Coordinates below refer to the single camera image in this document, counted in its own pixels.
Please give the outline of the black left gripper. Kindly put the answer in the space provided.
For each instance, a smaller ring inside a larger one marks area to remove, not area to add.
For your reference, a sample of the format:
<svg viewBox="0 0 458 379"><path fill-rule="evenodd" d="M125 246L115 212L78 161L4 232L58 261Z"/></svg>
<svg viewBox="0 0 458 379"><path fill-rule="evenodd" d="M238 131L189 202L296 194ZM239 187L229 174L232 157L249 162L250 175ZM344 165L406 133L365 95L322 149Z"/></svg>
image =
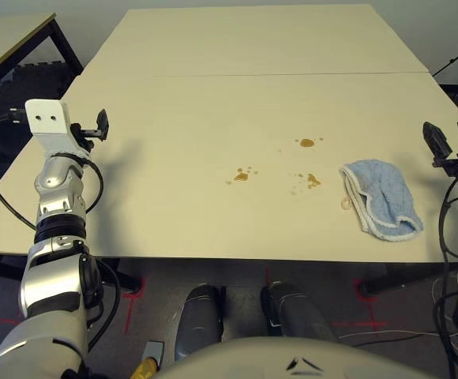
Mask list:
<svg viewBox="0 0 458 379"><path fill-rule="evenodd" d="M82 129L78 123L70 125L70 132L73 135L77 144L86 152L90 152L94 148L93 139L99 138L101 141L107 139L109 131L109 121L107 112L102 109L96 118L97 129Z"/></svg>

